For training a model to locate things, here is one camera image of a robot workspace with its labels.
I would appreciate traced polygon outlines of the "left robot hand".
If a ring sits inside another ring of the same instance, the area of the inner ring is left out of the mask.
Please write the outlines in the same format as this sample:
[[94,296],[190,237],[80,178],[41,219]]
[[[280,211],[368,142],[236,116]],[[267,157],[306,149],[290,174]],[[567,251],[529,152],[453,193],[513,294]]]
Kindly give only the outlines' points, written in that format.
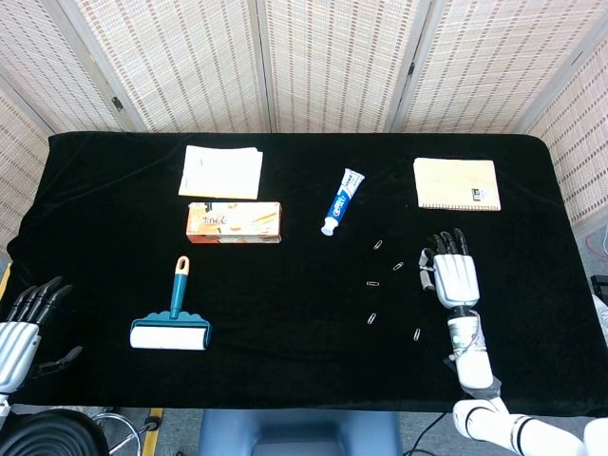
[[31,286],[13,301],[7,317],[1,321],[1,398],[6,400],[29,378],[40,378],[66,369],[83,351],[75,346],[64,357],[34,365],[43,332],[61,301],[72,286],[63,285],[56,276],[40,285]]

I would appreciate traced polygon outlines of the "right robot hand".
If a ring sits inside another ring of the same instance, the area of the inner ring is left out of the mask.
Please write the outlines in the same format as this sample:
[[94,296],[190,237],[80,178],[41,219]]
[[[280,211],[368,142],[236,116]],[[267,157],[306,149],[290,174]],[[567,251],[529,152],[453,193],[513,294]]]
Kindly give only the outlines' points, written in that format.
[[424,291],[433,291],[448,310],[473,308],[480,299],[478,277],[464,232],[455,228],[433,235],[433,247],[425,247],[418,261]]

